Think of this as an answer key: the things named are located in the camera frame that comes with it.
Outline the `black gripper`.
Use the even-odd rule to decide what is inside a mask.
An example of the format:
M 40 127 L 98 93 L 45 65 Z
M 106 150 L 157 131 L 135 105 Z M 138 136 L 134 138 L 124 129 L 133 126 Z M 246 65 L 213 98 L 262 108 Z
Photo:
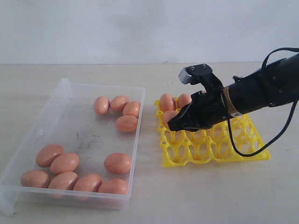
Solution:
M 205 93 L 192 94 L 192 102 L 183 106 L 167 125 L 171 131 L 197 131 L 212 127 L 228 118 L 221 91 L 223 84 L 214 74 L 192 76 L 191 84 L 202 84 Z

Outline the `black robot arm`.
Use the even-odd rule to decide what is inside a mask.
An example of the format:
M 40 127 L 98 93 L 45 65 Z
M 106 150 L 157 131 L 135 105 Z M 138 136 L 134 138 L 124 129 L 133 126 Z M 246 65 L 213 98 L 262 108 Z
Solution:
M 280 59 L 246 77 L 233 76 L 235 82 L 226 87 L 207 64 L 183 68 L 179 79 L 183 84 L 202 84 L 205 91 L 192 94 L 192 101 L 168 121 L 168 127 L 195 132 L 264 107 L 298 100 L 299 56 Z

